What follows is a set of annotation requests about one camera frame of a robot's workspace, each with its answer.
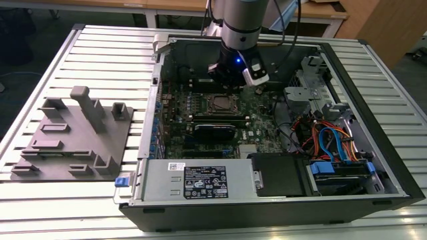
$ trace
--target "barcode sticker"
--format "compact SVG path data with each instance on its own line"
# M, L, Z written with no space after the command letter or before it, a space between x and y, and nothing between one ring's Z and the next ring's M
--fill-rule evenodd
M185 162L170 162L167 170L170 171L185 171L186 163Z
M142 8L145 6L143 4L135 4L135 3L125 3L123 5L126 7L139 7L139 8Z

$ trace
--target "slotted metal surface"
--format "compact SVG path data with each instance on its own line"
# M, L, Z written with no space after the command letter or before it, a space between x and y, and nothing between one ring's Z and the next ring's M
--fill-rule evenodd
M142 232L122 215L119 203L129 201L130 188L113 182L12 183L11 169L20 159L20 149L32 138L43 118L46 97L66 98L73 86L91 88L90 96L105 106L126 102L137 109L127 139L122 171L137 169L138 147L145 127L151 71L153 41L158 32L198 35L197 31L87 25L74 30L54 59L34 95L6 136L0 150L0 238L2 239L389 239L426 238L427 201L399 210L378 212L347 224L310 225L195 231ZM278 36L262 35L266 39ZM301 37L310 42L325 39ZM426 116L399 82L390 76L370 49L355 40L327 39L398 153L427 194ZM335 80L333 85L343 102Z

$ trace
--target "wooden desk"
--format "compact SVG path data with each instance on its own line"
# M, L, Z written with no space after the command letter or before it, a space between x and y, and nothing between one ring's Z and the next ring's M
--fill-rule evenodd
M0 7L146 14L149 28L158 28L158 15L203 17L207 0L0 0ZM346 12L337 12L327 3L302 5L302 23L326 24L325 38L334 38Z
M154 11L154 17L147 15L150 28L157 28L158 15L178 15L203 17L206 13L207 0L147 0L147 9ZM302 5L301 22L326 24L325 38L334 38L342 26L343 20L349 18L347 12L337 12L331 4L307 2ZM297 22L295 12L291 22Z
M147 0L149 9L206 12L207 0ZM337 12L331 4L307 2L302 5L303 18L347 19L346 12Z

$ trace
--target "table leg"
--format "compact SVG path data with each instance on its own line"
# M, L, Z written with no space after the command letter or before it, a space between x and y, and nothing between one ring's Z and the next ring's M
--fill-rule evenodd
M147 18L147 26L150 29L157 29L159 24L159 17L155 9L147 9L146 11L146 18Z
M341 29L343 20L342 19L333 19L330 25L327 26L325 33L323 33L323 38L333 39L335 38L335 34Z

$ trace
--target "motherboard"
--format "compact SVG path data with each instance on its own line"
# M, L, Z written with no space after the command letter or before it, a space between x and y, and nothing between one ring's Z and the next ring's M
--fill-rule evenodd
M166 158L241 159L283 152L273 119L275 94L263 87L206 93L189 85L165 86Z

